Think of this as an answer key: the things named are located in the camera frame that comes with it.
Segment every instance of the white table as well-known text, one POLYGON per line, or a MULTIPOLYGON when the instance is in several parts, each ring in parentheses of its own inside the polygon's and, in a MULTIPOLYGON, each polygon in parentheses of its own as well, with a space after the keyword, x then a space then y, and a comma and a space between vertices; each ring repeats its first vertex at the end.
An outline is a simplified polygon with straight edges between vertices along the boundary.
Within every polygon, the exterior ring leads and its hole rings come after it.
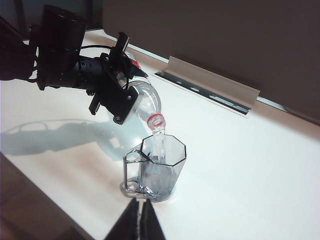
MULTIPOLYGON (((83 45, 114 45, 102 30, 83 45)), ((97 57, 102 48, 82 55, 97 57)), ((166 63, 131 50, 149 75, 166 63)), ((168 134, 187 146, 171 198, 154 203, 168 240, 320 239, 320 127, 261 102, 242 117, 155 76, 168 134)), ((150 135, 132 118, 92 116, 84 90, 1 82, 1 151, 94 239, 130 199, 124 152, 150 135)))

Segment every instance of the clear plastic bottle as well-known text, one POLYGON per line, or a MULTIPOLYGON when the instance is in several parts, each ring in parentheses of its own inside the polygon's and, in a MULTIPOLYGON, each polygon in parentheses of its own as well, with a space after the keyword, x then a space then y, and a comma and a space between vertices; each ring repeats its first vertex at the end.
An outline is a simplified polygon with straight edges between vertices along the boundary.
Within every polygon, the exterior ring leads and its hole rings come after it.
MULTIPOLYGON (((123 86, 126 84, 124 80, 119 81, 119 83, 123 86)), ((131 86, 138 92, 138 98, 132 108, 132 113, 135 113, 141 120, 146 122, 153 134, 153 148, 150 158, 154 162, 165 164, 166 120, 161 113, 160 97, 147 79, 142 80, 139 77, 134 77, 133 81, 129 82, 129 87, 131 86)))
MULTIPOLYGON (((119 83, 123 86, 126 84, 123 78, 119 83)), ((138 98, 132 108, 132 113, 135 113, 141 120, 146 122, 153 134, 164 134, 166 120, 161 114, 161 101, 156 89, 147 79, 142 80, 139 77, 134 77, 129 82, 129 87, 131 86, 138 92, 138 98)))

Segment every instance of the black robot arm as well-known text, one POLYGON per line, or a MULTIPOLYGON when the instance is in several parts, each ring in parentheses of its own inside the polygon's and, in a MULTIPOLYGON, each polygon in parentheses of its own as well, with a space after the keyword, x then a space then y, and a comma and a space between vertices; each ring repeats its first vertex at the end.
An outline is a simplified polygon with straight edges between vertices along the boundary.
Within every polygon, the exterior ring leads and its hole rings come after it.
POLYGON ((95 115, 102 105, 114 115, 113 121, 121 125, 138 97, 137 91, 128 87, 129 78, 148 75, 125 52, 130 39, 123 32, 119 33, 115 46, 104 46, 110 49, 109 54, 101 53, 94 58, 81 56, 85 30, 86 21, 82 17, 45 5, 41 25, 30 27, 30 41, 26 45, 18 31, 1 18, 0 79, 36 82, 40 90, 45 87, 86 90, 93 96, 90 112, 95 115), (34 70, 37 70, 36 79, 29 79, 34 70), (118 83, 119 73, 127 80, 125 87, 118 83))

